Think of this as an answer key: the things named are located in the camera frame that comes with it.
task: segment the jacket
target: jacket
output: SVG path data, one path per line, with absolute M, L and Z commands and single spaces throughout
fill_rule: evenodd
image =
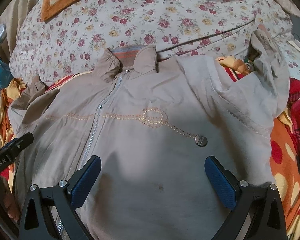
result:
M 157 63 L 149 45 L 106 50 L 92 73 L 48 93 L 31 84 L 9 109 L 17 136 L 34 135 L 16 164 L 20 207 L 32 184 L 54 186 L 98 155 L 101 173 L 77 209 L 95 239 L 211 239 L 229 211 L 205 174 L 206 157 L 239 180 L 274 182 L 270 133 L 289 73 L 262 30 L 251 44 L 255 71 L 237 82 L 206 55 Z

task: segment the metal button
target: metal button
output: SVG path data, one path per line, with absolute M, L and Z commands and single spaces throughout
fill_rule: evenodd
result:
M 272 190 L 277 190 L 277 186 L 276 186 L 275 184 L 270 184 L 270 188 L 271 188 Z
M 67 185 L 67 181 L 66 180 L 62 180 L 59 182 L 58 184 L 60 187 L 64 187 L 65 185 Z
M 247 187 L 247 186 L 249 185 L 249 183 L 246 182 L 245 180 L 241 180 L 241 181 L 240 181 L 240 185 L 241 185 L 242 187 Z
M 205 136 L 198 134 L 195 138 L 194 138 L 195 143 L 200 146 L 200 147 L 204 147 L 207 145 L 208 140 Z
M 31 186 L 30 186 L 30 190 L 31 190 L 31 191 L 34 191 L 34 190 L 36 190 L 36 189 L 37 189 L 37 185 L 31 185 Z

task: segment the human hand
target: human hand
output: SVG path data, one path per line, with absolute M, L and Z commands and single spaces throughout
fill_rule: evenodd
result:
M 3 204 L 5 208 L 7 209 L 8 216 L 13 219 L 15 222 L 18 222 L 20 218 L 20 211 L 17 206 L 17 203 L 9 189 L 8 182 L 2 178 L 3 184 L 6 190 L 6 193 L 3 197 Z

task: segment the screw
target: screw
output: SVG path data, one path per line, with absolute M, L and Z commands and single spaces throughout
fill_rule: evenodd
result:
M 36 189 L 37 189 L 37 185 L 31 185 L 31 186 L 30 186 L 30 190 L 31 190 L 31 191 L 34 191 L 34 190 L 36 190 Z
M 240 181 L 240 185 L 241 185 L 242 187 L 247 187 L 247 186 L 249 185 L 249 183 L 246 182 L 245 180 L 241 180 L 241 181 Z
M 277 186 L 276 186 L 275 184 L 270 184 L 270 188 L 271 188 L 272 190 L 277 190 Z
M 64 187 L 65 185 L 67 185 L 67 181 L 66 180 L 62 180 L 59 182 L 59 187 Z

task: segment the pink rose pattern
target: pink rose pattern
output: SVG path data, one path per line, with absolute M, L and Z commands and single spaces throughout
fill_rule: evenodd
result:
M 300 80 L 300 56 L 297 49 L 291 46 L 287 42 L 288 40 L 293 40 L 293 37 L 290 36 L 290 33 L 285 35 L 280 35 L 276 37 L 274 40 L 278 44 L 287 64 L 290 72 L 290 77 Z
M 80 0 L 47 24 L 40 20 L 41 6 L 42 0 L 26 18 L 10 59 L 12 74 L 26 83 L 36 73 L 54 82 L 92 70 L 105 48 L 136 43 L 155 44 L 161 59 L 202 53 L 243 59 L 258 24 L 284 46 L 283 35 L 292 29 L 273 0 Z M 300 59 L 287 62 L 300 79 Z

